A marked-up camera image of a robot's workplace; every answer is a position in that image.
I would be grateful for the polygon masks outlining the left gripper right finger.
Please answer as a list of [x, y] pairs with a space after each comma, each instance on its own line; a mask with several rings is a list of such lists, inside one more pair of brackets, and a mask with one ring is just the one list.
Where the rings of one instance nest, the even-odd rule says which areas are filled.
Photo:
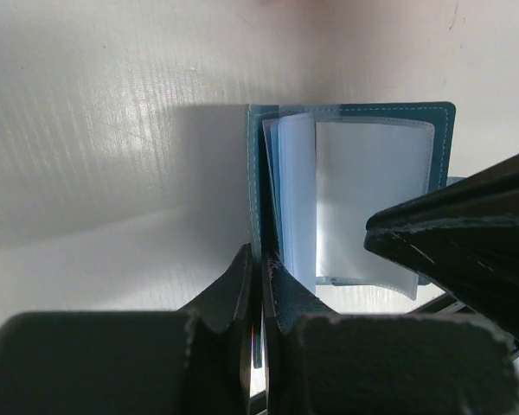
[[342, 315], [262, 259], [271, 414], [519, 414], [506, 337], [473, 315]]

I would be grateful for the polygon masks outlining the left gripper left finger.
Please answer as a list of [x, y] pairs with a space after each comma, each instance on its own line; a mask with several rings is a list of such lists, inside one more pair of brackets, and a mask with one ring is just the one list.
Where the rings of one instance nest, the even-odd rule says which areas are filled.
[[0, 414], [246, 414], [253, 255], [176, 311], [52, 311], [0, 327]]

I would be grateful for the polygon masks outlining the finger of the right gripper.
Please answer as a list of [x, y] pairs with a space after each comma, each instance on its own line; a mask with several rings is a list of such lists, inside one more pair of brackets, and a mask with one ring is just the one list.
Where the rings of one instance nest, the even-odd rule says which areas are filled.
[[364, 247], [419, 272], [519, 340], [519, 154], [374, 214]]

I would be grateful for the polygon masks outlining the blue leather card holder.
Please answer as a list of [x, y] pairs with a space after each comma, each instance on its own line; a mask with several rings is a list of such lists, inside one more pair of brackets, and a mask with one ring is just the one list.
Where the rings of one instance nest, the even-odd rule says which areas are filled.
[[368, 252], [366, 224], [449, 183], [455, 117], [450, 102], [247, 107], [252, 250], [270, 260], [278, 331], [327, 313], [326, 290], [373, 286], [414, 300], [428, 284]]

